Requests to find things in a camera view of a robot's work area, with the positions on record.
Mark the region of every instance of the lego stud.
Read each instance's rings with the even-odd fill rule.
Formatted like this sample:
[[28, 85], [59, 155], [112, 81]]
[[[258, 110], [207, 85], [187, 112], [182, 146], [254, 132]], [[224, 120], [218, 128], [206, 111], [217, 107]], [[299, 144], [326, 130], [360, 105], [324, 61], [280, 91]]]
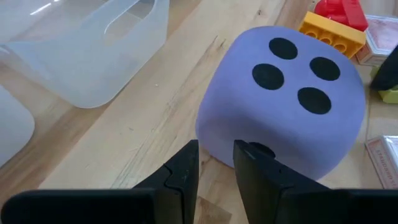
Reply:
[[345, 43], [343, 40], [337, 40], [337, 41], [333, 44], [333, 47], [334, 47], [336, 50], [340, 51], [341, 53], [344, 53], [344, 52], [346, 52], [346, 50], [347, 50], [347, 45], [346, 45], [346, 43]]
[[316, 39], [318, 38], [317, 31], [315, 29], [310, 29], [310, 30], [306, 31], [305, 35], [309, 35], [310, 37], [313, 37]]
[[331, 44], [333, 40], [333, 34], [330, 32], [324, 31], [322, 34], [319, 36], [319, 40], [324, 42], [325, 44]]

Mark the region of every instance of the clear plastic bin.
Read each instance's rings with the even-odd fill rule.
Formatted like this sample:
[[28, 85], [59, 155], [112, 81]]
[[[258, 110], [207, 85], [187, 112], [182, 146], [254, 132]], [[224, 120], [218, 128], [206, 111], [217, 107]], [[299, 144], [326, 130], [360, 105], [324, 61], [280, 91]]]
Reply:
[[80, 108], [111, 100], [164, 44], [169, 0], [4, 0], [0, 60]]
[[29, 141], [35, 128], [31, 113], [0, 85], [0, 167]]

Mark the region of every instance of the wood grain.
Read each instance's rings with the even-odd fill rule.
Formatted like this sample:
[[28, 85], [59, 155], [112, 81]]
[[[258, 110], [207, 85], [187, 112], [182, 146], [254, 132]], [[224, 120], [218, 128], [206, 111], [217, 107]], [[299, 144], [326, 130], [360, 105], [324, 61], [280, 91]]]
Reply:
[[[256, 26], [296, 28], [310, 0], [171, 0], [165, 45], [123, 91], [100, 108], [74, 108], [0, 66], [0, 83], [34, 115], [26, 147], [0, 168], [0, 204], [25, 189], [130, 188], [195, 138], [197, 108], [233, 40]], [[365, 11], [392, 14], [395, 1], [362, 0]], [[365, 85], [370, 67], [357, 66]], [[398, 135], [398, 106], [366, 90], [367, 113], [353, 150], [320, 180], [329, 187], [380, 188], [364, 148]], [[234, 170], [200, 151], [195, 223], [247, 223]]]

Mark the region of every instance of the lego brick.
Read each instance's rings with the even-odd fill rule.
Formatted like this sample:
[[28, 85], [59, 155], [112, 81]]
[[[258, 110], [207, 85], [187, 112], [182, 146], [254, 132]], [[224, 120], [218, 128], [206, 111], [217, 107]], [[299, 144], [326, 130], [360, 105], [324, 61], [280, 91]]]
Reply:
[[351, 58], [366, 43], [366, 34], [336, 21], [307, 12], [299, 31], [333, 46]]
[[[379, 71], [380, 67], [373, 67], [371, 72], [371, 78], [374, 79]], [[398, 85], [394, 86], [391, 90], [377, 91], [385, 103], [398, 103]]]
[[318, 15], [360, 31], [368, 28], [359, 0], [321, 0], [314, 11]]

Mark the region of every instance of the table surface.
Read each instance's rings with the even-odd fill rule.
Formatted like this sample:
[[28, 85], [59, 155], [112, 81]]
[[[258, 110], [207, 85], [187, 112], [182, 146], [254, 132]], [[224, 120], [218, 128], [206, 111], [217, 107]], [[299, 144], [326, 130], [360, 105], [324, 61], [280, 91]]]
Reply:
[[[367, 13], [394, 14], [395, 0], [363, 0]], [[195, 138], [197, 109], [233, 40], [256, 26], [296, 28], [310, 0], [170, 0], [165, 45], [115, 99], [75, 108], [0, 65], [0, 83], [34, 115], [23, 150], [0, 168], [0, 205], [35, 188], [130, 188]], [[371, 67], [357, 66], [365, 85]], [[367, 109], [351, 152], [320, 180], [332, 187], [381, 188], [364, 142], [398, 135], [398, 105], [366, 88]], [[200, 151], [195, 223], [247, 223], [234, 170]]]

